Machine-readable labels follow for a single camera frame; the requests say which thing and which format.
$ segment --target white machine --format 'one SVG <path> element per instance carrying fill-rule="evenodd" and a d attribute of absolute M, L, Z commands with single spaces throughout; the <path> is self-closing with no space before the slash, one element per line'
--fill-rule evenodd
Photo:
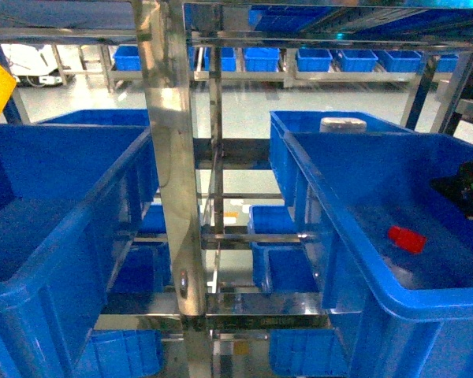
<path fill-rule="evenodd" d="M 31 87 L 61 85 L 58 65 L 50 45 L 2 45 L 9 68 L 18 83 Z"/>

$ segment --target blue plastic crate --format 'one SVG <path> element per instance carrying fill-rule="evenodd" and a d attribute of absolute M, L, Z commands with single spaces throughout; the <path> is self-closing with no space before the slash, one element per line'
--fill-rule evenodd
<path fill-rule="evenodd" d="M 285 142 L 306 198 L 299 231 L 315 236 L 305 248 L 350 375 L 473 376 L 473 220 L 430 186 L 473 146 L 415 133 Z M 393 225 L 426 236 L 424 251 L 396 247 Z"/>
<path fill-rule="evenodd" d="M 163 206 L 158 204 L 152 204 L 147 214 L 145 215 L 142 225 L 140 226 L 140 232 L 151 233 L 151 234 L 165 234 L 165 215 L 163 214 Z M 172 284 L 172 273 L 171 273 L 171 260 L 168 243 L 152 243 L 151 248 L 157 250 L 157 257 L 155 261 L 159 261 L 159 265 L 155 264 L 156 269 L 160 269 L 161 272 L 156 272 L 156 275 L 161 274 L 163 277 L 163 285 Z"/>
<path fill-rule="evenodd" d="M 128 252 L 117 279 L 112 286 L 114 293 L 162 293 L 171 281 L 169 249 L 167 243 L 133 247 Z"/>
<path fill-rule="evenodd" d="M 286 131 L 317 133 L 321 120 L 325 117 L 359 118 L 367 123 L 367 132 L 410 132 L 396 124 L 360 112 L 270 112 L 270 165 L 286 206 L 291 206 L 294 201 L 296 172 L 294 160 L 282 141 L 282 137 Z"/>
<path fill-rule="evenodd" d="M 39 124 L 149 126 L 146 109 L 85 109 L 43 120 Z"/>
<path fill-rule="evenodd" d="M 74 378 L 140 378 L 163 366 L 161 332 L 95 331 Z"/>
<path fill-rule="evenodd" d="M 454 72 L 459 57 L 455 54 L 442 55 L 436 66 L 436 72 Z"/>
<path fill-rule="evenodd" d="M 284 206 L 251 206 L 249 234 L 295 234 Z M 263 292 L 317 291 L 299 243 L 251 243 L 252 278 Z"/>
<path fill-rule="evenodd" d="M 141 127 L 0 126 L 0 376 L 70 376 L 154 172 Z"/>
<path fill-rule="evenodd" d="M 278 376 L 348 375 L 343 350 L 331 329 L 272 331 L 270 367 Z"/>
<path fill-rule="evenodd" d="M 208 71 L 210 68 L 210 47 L 205 49 L 203 60 L 205 64 L 205 71 Z M 235 49 L 232 47 L 221 48 L 221 70 L 232 72 L 237 70 L 237 55 L 235 54 Z"/>
<path fill-rule="evenodd" d="M 299 49 L 296 59 L 300 72 L 327 72 L 330 70 L 333 56 L 329 50 Z"/>
<path fill-rule="evenodd" d="M 162 261 L 158 252 L 154 246 L 131 249 L 111 291 L 163 292 Z M 161 332 L 93 331 L 74 376 L 75 378 L 139 378 L 156 374 L 162 366 Z"/>
<path fill-rule="evenodd" d="M 421 56 L 415 51 L 375 51 L 378 61 L 387 72 L 417 72 Z"/>
<path fill-rule="evenodd" d="M 373 72 L 377 56 L 371 50 L 339 50 L 337 61 L 343 72 Z"/>
<path fill-rule="evenodd" d="M 295 233 L 284 206 L 252 206 L 248 232 Z M 252 243 L 253 277 L 266 293 L 316 292 L 299 243 Z M 333 330 L 274 330 L 270 367 L 279 376 L 344 376 L 347 366 Z"/>
<path fill-rule="evenodd" d="M 330 11 L 320 6 L 252 6 L 249 26 L 257 32 L 299 32 Z"/>
<path fill-rule="evenodd" d="M 137 46 L 119 46 L 114 53 L 118 71 L 140 71 L 139 48 Z"/>
<path fill-rule="evenodd" d="M 244 49 L 245 70 L 248 72 L 276 72 L 280 50 L 275 48 L 249 47 Z"/>

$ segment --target white lid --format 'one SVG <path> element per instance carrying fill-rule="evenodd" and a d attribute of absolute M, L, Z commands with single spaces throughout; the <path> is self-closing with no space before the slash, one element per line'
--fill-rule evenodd
<path fill-rule="evenodd" d="M 363 132 L 367 124 L 364 120 L 352 117 L 324 117 L 321 119 L 321 132 Z"/>

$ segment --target stainless steel shelf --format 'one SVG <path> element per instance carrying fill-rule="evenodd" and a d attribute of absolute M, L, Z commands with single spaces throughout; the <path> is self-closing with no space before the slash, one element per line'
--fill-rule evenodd
<path fill-rule="evenodd" d="M 165 210 L 166 236 L 173 263 L 175 293 L 111 295 L 96 328 L 163 329 L 177 335 L 181 333 L 187 351 L 189 374 L 193 377 L 214 375 L 212 342 L 217 331 L 330 327 L 331 310 L 320 310 L 321 296 L 318 293 L 207 293 L 202 248 L 214 248 L 224 253 L 223 248 L 248 245 L 256 238 L 239 232 L 231 234 L 222 224 L 222 199 L 228 195 L 222 186 L 222 172 L 224 169 L 269 168 L 266 163 L 266 140 L 223 138 L 222 80 L 277 81 L 283 82 L 285 87 L 312 81 L 412 81 L 402 124 L 413 129 L 431 82 L 449 77 L 445 74 L 434 75 L 438 54 L 462 52 L 445 91 L 447 99 L 438 112 L 434 130 L 453 134 L 461 117 L 473 118 L 473 15 L 471 18 L 459 17 L 451 23 L 437 22 L 439 17 L 432 17 L 430 27 L 407 27 L 412 25 L 408 20 L 428 9 L 473 10 L 471 2 L 359 0 L 342 4 L 338 0 L 196 0 L 189 2 L 197 7 L 187 30 L 184 26 L 184 5 L 187 2 L 182 0 L 64 2 L 73 6 L 66 14 L 61 8 L 53 6 L 57 2 L 49 2 L 49 10 L 43 11 L 45 18 L 41 25 L 26 17 L 22 11 L 26 9 L 30 14 L 35 14 L 32 10 L 42 11 L 39 5 L 44 2 L 4 0 L 1 3 L 8 4 L 11 14 L 15 16 L 6 19 L 7 22 L 0 21 L 0 43 L 138 43 L 142 72 L 114 71 L 109 57 L 104 54 L 104 75 L 111 83 L 110 90 L 116 81 L 143 79 Z M 250 5 L 333 8 L 303 31 L 278 33 L 252 30 L 245 20 Z M 77 22 L 80 20 L 80 7 L 88 11 L 82 24 Z M 107 12 L 107 18 L 98 18 L 102 12 Z M 93 16 L 99 22 L 92 24 Z M 128 17 L 129 22 L 124 20 L 117 27 L 115 17 Z M 386 27 L 396 21 L 403 21 L 405 25 L 400 32 Z M 196 72 L 190 73 L 186 43 L 213 47 L 210 72 L 200 70 L 199 57 Z M 221 72 L 217 64 L 221 58 L 220 46 L 399 48 L 423 50 L 427 54 L 423 58 L 425 70 L 419 74 L 347 73 L 337 72 L 336 69 L 332 69 L 333 72 L 297 72 L 293 51 L 288 52 L 283 62 L 286 67 L 283 72 L 242 72 L 241 62 L 237 72 Z M 193 139 L 190 80 L 209 82 L 210 139 Z M 203 224 L 207 227 L 203 228 L 203 233 L 199 220 L 202 195 L 196 182 L 196 170 L 201 168 L 212 169 L 207 212 L 203 218 Z M 210 227 L 212 217 L 215 218 L 213 228 Z M 284 241 L 296 240 L 296 235 L 264 235 L 259 238 Z M 150 243 L 164 239 L 164 235 L 142 235 L 136 241 Z M 214 278 L 212 287 L 217 291 L 217 275 Z"/>

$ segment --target red cap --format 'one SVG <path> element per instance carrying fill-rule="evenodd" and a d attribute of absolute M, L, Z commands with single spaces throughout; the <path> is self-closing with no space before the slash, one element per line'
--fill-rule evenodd
<path fill-rule="evenodd" d="M 427 237 L 398 226 L 392 226 L 387 235 L 399 248 L 403 248 L 411 254 L 420 254 L 427 241 Z"/>

